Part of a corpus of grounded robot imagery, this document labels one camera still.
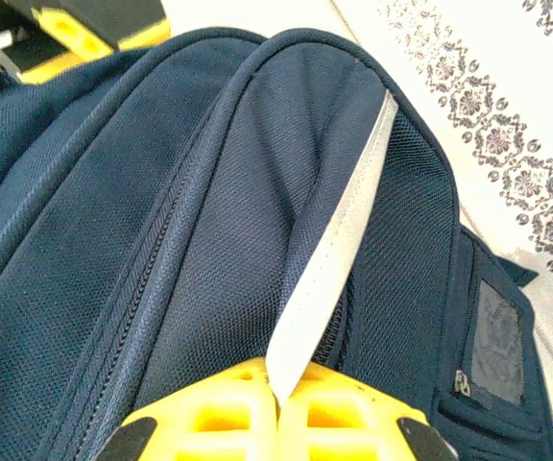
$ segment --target yellow plastic object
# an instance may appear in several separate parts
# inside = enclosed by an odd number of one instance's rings
[[[76,54],[67,52],[62,53],[51,60],[45,61],[36,67],[25,72],[16,74],[16,77],[23,84],[38,85],[52,79],[72,67],[84,63]]]
[[[54,8],[32,9],[39,27],[85,61],[112,53],[112,48],[68,12]]]
[[[399,418],[418,410],[311,363],[277,409],[263,358],[249,360],[135,411],[156,428],[140,461],[415,461]]]
[[[170,38],[170,21],[163,19],[157,24],[147,27],[132,36],[127,36],[118,42],[119,50],[131,50],[142,46],[158,45]]]

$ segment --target navy blue backpack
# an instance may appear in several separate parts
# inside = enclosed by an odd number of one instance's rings
[[[227,29],[45,85],[0,74],[0,460],[92,459],[135,408],[265,355],[387,98],[313,360],[422,410],[461,459],[552,461],[531,305],[394,81],[330,34]]]

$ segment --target side pocket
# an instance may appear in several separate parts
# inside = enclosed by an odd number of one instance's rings
[[[477,457],[470,459],[518,459],[501,457],[511,449],[522,453],[522,459],[550,459],[543,454],[548,453],[547,427],[532,307],[495,256],[467,232],[462,234],[460,259],[461,272],[446,311],[448,345],[435,400],[438,420],[449,424],[438,429],[465,427],[458,438],[465,452],[476,450]],[[476,446],[475,436],[480,435],[502,449]]]

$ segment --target zipper pull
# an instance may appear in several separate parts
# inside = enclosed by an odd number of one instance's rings
[[[470,397],[469,377],[462,370],[456,370],[456,379],[453,383],[453,390],[457,394]]]

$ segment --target reflective strip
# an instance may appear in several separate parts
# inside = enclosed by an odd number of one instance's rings
[[[276,323],[266,368],[279,405],[298,385],[345,287],[373,210],[397,111],[386,91],[343,196]]]

